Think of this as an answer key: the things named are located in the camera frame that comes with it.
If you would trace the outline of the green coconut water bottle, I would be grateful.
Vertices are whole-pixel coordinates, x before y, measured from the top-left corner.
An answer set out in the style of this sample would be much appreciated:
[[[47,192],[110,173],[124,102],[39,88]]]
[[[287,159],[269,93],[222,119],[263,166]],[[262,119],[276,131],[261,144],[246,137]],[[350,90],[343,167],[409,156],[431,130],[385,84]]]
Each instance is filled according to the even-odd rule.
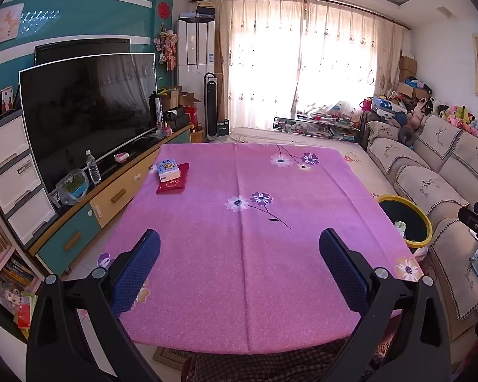
[[[398,231],[398,233],[400,234],[400,236],[402,238],[405,238],[406,237],[407,224],[405,224],[405,222],[403,222],[403,221],[397,220],[397,221],[395,221],[394,226],[395,226],[396,230]]]

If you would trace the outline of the yellow rimmed black trash bin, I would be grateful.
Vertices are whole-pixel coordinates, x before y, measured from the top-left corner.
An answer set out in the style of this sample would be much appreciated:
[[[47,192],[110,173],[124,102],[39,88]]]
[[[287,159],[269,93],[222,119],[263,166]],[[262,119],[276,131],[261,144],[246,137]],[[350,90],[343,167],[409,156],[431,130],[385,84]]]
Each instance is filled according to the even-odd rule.
[[[407,224],[406,237],[403,239],[412,253],[429,244],[433,227],[428,216],[416,204],[396,195],[378,197],[377,203],[392,224],[397,220]]]

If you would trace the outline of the beige sofa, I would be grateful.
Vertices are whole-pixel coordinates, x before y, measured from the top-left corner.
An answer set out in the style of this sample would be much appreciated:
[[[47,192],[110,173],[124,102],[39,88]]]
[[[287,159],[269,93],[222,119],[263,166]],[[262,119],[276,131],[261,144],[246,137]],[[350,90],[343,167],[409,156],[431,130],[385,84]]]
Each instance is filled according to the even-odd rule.
[[[429,218],[433,235],[421,265],[440,287],[452,341],[478,322],[478,276],[471,259],[478,242],[459,220],[478,203],[478,138],[440,117],[425,118],[407,147],[387,123],[366,125],[364,147],[396,193]]]

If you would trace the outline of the tv stand cabinet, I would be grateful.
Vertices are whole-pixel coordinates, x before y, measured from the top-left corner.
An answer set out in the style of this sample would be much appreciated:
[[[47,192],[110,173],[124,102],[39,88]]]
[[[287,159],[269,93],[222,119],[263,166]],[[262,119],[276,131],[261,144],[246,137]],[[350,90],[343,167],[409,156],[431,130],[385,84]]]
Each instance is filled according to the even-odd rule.
[[[160,147],[166,143],[189,143],[193,126],[187,125],[158,141],[92,187],[79,203],[63,211],[28,249],[46,271],[62,274],[79,257],[140,190]]]

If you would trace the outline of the plush toys pile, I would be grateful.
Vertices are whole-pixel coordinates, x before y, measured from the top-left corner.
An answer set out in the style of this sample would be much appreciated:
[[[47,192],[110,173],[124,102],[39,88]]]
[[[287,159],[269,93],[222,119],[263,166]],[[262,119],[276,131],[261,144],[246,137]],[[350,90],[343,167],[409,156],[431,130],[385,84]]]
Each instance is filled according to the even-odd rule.
[[[431,116],[478,138],[478,118],[465,106],[450,107],[429,95],[410,98],[394,91],[387,97],[367,97],[360,106],[362,114],[356,143],[362,148],[381,137],[412,148]]]

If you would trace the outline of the clear plastic container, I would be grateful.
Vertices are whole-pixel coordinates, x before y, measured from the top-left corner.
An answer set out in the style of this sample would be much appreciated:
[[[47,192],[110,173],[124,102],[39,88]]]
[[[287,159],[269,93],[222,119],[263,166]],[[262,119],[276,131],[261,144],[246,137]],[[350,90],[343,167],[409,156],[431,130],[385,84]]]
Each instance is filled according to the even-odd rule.
[[[57,185],[57,193],[62,204],[73,206],[80,203],[89,188],[89,181],[82,169],[71,170]]]

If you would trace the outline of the clear water bottle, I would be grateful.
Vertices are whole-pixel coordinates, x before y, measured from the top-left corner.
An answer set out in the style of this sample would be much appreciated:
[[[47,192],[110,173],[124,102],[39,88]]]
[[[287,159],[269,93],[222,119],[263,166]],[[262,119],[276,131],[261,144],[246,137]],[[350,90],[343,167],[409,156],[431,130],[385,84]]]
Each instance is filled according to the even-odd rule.
[[[91,180],[94,185],[98,185],[101,182],[101,174],[97,166],[97,160],[92,155],[91,150],[87,150],[86,152],[86,166],[89,170],[89,174]]]

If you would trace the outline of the glass coffee table with clutter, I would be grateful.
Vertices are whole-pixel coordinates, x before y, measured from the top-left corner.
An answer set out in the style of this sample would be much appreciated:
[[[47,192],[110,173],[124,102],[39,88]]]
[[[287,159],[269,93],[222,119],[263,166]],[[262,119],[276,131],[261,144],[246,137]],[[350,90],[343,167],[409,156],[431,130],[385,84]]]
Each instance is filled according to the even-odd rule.
[[[356,141],[359,129],[351,116],[342,112],[338,105],[328,111],[318,110],[315,113],[301,114],[296,117],[273,118],[273,130],[283,133],[311,136],[337,141]]]

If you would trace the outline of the white drawer cabinet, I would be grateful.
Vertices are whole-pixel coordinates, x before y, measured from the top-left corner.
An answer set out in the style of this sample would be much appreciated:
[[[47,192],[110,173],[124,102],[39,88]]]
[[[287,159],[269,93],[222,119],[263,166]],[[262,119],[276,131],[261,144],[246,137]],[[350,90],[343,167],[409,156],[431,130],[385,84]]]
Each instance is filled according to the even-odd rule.
[[[0,119],[0,212],[24,249],[56,218],[20,110]]]

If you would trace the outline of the pink floral tablecloth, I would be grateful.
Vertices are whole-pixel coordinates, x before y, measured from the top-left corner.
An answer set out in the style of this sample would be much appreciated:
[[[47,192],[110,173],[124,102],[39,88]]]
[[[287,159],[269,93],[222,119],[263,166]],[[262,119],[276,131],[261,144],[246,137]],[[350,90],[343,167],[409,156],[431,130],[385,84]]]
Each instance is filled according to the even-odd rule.
[[[104,247],[130,250],[146,230],[160,257],[120,320],[140,343],[214,354],[266,354],[348,336],[346,305],[319,253],[333,229],[373,267],[415,281],[403,238],[341,153],[274,144],[171,144],[183,191],[147,176]]]

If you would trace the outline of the red envelope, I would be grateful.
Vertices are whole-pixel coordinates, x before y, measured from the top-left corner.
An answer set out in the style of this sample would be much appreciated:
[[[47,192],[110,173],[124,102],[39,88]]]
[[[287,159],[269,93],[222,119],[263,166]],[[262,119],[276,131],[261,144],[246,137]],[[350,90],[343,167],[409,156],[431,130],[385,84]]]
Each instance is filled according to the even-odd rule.
[[[157,187],[156,193],[158,195],[181,193],[185,189],[189,170],[189,163],[180,164],[178,166],[179,176],[177,178],[173,178],[172,180],[160,182],[159,186]]]

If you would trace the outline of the blue tissue pack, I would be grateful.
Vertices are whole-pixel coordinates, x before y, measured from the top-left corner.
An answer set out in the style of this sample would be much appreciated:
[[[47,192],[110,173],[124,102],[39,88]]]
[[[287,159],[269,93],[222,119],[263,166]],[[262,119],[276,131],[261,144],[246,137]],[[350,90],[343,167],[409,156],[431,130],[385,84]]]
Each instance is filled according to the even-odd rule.
[[[156,164],[156,168],[161,183],[180,178],[180,169],[175,159],[164,159]]]

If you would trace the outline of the large black television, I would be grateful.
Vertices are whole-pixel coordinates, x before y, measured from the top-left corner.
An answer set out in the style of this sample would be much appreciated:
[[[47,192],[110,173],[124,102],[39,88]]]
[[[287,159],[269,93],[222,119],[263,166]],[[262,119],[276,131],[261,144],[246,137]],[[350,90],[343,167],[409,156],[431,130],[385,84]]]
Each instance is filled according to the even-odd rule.
[[[157,90],[151,53],[108,53],[58,60],[18,74],[31,150],[46,190],[86,155],[101,159],[153,126]]]

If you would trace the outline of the cardboard boxes by television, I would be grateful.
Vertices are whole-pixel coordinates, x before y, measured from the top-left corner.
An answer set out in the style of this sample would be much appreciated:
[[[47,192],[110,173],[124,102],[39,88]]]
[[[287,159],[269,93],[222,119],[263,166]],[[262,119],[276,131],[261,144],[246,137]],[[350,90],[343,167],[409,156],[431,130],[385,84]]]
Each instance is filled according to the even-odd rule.
[[[163,111],[172,110],[178,106],[195,107],[201,102],[194,93],[183,91],[181,85],[161,88],[157,94]]]

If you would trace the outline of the white curtains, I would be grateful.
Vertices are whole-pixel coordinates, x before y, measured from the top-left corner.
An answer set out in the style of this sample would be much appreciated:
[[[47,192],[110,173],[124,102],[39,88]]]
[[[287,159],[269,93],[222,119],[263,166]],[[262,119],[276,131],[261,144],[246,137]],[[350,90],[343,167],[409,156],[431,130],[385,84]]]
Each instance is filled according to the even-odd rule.
[[[338,105],[358,114],[391,94],[405,28],[321,0],[212,0],[222,67],[223,112],[232,128],[271,129]]]

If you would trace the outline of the black tower fan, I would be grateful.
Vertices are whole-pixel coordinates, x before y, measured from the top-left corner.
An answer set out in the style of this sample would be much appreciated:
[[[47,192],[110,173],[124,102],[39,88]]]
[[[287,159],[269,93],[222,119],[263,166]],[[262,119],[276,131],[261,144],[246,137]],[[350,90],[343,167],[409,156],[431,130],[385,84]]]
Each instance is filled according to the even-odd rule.
[[[217,76],[214,73],[205,74],[205,132],[208,141],[217,139],[218,106],[217,106]]]

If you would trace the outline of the pink flower decoration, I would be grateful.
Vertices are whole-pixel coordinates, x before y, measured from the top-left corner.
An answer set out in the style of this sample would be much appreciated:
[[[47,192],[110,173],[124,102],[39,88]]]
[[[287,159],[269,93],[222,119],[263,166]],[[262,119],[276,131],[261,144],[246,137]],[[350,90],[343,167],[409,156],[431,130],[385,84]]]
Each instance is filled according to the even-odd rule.
[[[160,53],[159,63],[165,65],[168,72],[177,65],[177,42],[178,35],[162,24],[160,33],[154,38],[154,46]]]

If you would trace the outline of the white air conditioner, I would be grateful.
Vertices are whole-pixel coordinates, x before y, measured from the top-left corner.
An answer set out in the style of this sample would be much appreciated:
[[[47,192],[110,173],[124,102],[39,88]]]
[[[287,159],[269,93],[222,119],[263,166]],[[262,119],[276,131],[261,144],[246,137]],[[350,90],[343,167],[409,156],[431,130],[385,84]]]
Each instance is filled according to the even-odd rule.
[[[177,20],[177,83],[202,100],[205,74],[215,72],[216,22],[201,17]]]

